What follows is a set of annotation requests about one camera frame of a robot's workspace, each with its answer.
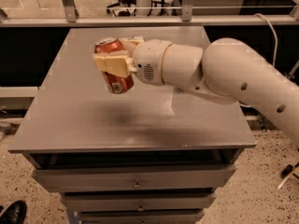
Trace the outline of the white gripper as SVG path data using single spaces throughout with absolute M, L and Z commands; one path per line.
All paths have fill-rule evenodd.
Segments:
M 145 42 L 142 36 L 123 37 L 120 42 L 133 58 L 127 53 L 96 53 L 93 55 L 95 66 L 117 77 L 129 77 L 135 73 L 145 84 L 163 86 L 163 58 L 172 43 L 158 39 Z

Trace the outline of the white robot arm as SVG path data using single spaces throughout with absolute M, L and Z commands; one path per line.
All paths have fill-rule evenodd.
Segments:
M 206 49 L 152 39 L 104 38 L 96 45 L 98 70 L 170 85 L 221 105 L 242 102 L 299 144 L 299 87 L 247 44 L 221 38 Z

